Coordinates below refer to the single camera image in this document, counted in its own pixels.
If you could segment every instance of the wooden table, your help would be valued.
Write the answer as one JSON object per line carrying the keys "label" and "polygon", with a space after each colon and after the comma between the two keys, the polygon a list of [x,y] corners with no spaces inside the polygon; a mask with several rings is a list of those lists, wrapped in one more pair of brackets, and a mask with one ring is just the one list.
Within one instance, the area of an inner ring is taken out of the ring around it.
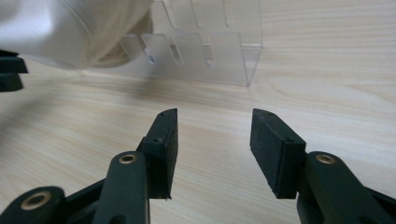
{"label": "wooden table", "polygon": [[25,90],[0,94],[0,210],[29,189],[69,195],[135,150],[155,116],[178,108],[172,201],[152,223],[298,223],[249,149],[252,109],[342,158],[396,198],[396,2],[262,1],[264,49],[249,88],[62,71],[28,62]]}

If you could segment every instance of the bolt hole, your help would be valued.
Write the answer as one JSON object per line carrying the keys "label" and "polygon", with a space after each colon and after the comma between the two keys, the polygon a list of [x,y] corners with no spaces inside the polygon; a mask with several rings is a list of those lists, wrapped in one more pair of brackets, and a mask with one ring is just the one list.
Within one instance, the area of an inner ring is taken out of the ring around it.
{"label": "bolt hole", "polygon": [[378,221],[376,221],[370,217],[359,217],[359,222],[362,224],[379,224]]}
{"label": "bolt hole", "polygon": [[126,218],[125,216],[114,216],[113,218],[110,219],[108,224],[125,224],[126,223]]}
{"label": "bolt hole", "polygon": [[50,201],[51,194],[49,191],[41,191],[31,195],[25,199],[21,204],[23,210],[33,210]]}
{"label": "bolt hole", "polygon": [[129,164],[136,161],[136,156],[134,155],[125,155],[120,158],[120,163],[122,164]]}
{"label": "bolt hole", "polygon": [[333,157],[324,154],[317,155],[317,160],[326,164],[335,164],[335,159]]}

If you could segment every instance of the table surface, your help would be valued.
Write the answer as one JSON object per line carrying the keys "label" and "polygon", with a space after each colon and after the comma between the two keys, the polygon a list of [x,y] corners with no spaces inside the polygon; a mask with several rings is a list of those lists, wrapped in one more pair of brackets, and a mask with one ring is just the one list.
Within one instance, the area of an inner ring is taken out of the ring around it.
{"label": "table surface", "polygon": [[178,108],[173,200],[151,222],[299,223],[249,149],[251,113],[278,114],[306,151],[342,158],[396,197],[396,2],[262,1],[264,49],[250,87],[63,71],[28,62],[23,91],[0,94],[0,211],[40,186],[69,195],[135,150]]}

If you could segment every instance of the transparent plastic holder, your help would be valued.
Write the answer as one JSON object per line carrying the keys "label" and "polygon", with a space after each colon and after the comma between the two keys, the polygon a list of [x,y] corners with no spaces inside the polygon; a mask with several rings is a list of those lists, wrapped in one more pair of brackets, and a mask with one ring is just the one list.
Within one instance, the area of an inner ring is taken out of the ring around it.
{"label": "transparent plastic holder", "polygon": [[95,71],[248,86],[262,51],[260,0],[163,0],[154,34],[121,41],[132,59]]}

